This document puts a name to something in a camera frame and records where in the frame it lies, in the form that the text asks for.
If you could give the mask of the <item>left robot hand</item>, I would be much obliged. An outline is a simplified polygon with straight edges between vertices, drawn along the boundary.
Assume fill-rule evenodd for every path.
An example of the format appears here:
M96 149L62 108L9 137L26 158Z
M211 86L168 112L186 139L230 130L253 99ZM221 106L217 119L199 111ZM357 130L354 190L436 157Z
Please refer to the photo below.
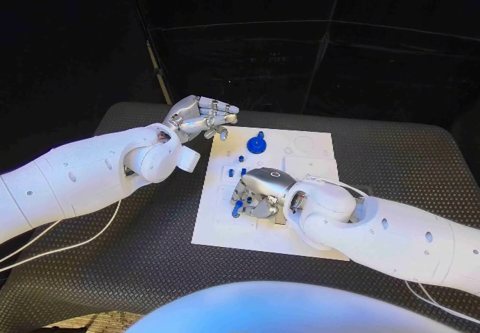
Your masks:
M205 132L211 139L217 134L221 140L228 138L228 129L224 124L237 123L240 108L217 99L191 95L173 106L163 124L175 131L181 143L189 142Z

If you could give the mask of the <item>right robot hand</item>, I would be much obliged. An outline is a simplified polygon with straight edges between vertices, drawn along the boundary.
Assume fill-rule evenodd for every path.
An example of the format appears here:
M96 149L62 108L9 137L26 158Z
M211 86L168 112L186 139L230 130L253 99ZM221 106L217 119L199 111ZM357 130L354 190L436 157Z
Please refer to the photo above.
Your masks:
M280 212L286 197L297 183L287 172L274 168L251 169L240 178L233 196L233 217L241 215L272 219Z

